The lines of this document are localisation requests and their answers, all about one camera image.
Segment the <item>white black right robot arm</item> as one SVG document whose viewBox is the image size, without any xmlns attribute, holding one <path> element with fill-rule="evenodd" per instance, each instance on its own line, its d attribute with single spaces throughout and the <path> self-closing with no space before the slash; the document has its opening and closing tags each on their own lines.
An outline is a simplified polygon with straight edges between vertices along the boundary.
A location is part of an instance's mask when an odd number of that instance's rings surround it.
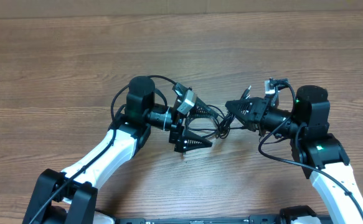
<svg viewBox="0 0 363 224">
<path fill-rule="evenodd" d="M 243 128 L 257 131 L 263 138 L 258 145 L 261 155 L 302 168 L 333 223 L 363 223 L 363 197 L 350 158 L 341 142 L 329 132 L 327 90 L 314 85 L 301 86 L 291 91 L 292 109 L 279 109 L 280 91 L 291 88 L 286 80 L 278 80 L 265 86 L 263 98 L 244 94 L 225 106 Z M 290 140 L 291 159 L 263 151 L 263 145 L 272 136 Z"/>
</svg>

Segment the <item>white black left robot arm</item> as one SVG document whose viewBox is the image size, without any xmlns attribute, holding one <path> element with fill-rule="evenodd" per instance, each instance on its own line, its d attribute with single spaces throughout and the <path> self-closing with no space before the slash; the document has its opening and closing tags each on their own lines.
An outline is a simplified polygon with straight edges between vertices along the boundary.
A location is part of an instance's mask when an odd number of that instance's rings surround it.
<svg viewBox="0 0 363 224">
<path fill-rule="evenodd" d="M 155 97 L 154 76 L 138 76 L 124 87 L 126 103 L 111 111 L 111 124 L 104 139 L 86 156 L 57 172 L 46 169 L 38 177 L 24 223 L 115 223 L 96 210 L 98 191 L 113 173 L 131 160 L 145 145 L 155 127 L 169 132 L 175 151 L 211 147 L 207 137 L 188 129 L 193 118 L 217 119 L 218 113 L 206 105 L 191 88 L 172 82 L 174 106 Z"/>
</svg>

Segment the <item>black cable silver plug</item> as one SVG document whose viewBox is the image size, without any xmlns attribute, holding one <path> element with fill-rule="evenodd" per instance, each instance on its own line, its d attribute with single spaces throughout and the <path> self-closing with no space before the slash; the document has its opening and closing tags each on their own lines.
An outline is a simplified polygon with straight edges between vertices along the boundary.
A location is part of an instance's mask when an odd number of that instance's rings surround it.
<svg viewBox="0 0 363 224">
<path fill-rule="evenodd" d="M 222 110 L 214 105 L 208 105 L 211 109 L 210 119 L 214 124 L 214 129 L 209 129 L 210 134 L 206 134 L 203 138 L 214 137 L 216 139 L 225 139 L 229 135 L 228 116 Z"/>
</svg>

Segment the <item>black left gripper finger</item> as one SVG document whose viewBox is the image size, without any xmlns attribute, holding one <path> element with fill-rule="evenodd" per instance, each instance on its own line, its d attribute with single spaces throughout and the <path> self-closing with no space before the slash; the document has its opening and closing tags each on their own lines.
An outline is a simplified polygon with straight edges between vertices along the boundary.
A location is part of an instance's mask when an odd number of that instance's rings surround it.
<svg viewBox="0 0 363 224">
<path fill-rule="evenodd" d="M 189 131 L 188 129 L 183 130 L 183 133 L 181 135 L 182 153 L 207 147 L 212 147 L 211 141 Z"/>
<path fill-rule="evenodd" d="M 192 106 L 188 118 L 218 118 L 219 114 L 205 104 L 200 98 L 187 99 Z"/>
</svg>

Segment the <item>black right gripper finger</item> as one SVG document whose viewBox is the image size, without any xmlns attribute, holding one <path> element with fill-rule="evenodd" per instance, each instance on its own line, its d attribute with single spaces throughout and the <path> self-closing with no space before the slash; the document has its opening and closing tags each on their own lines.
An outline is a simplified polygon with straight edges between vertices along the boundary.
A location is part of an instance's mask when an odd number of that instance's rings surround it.
<svg viewBox="0 0 363 224">
<path fill-rule="evenodd" d="M 243 126 L 243 129 L 248 129 L 250 131 L 256 131 L 258 129 L 256 115 L 254 113 L 248 112 L 247 110 L 232 109 L 230 112 L 236 117 L 238 121 Z"/>
<path fill-rule="evenodd" d="M 225 107 L 234 114 L 264 113 L 267 110 L 267 100 L 259 97 L 232 100 L 226 102 Z"/>
</svg>

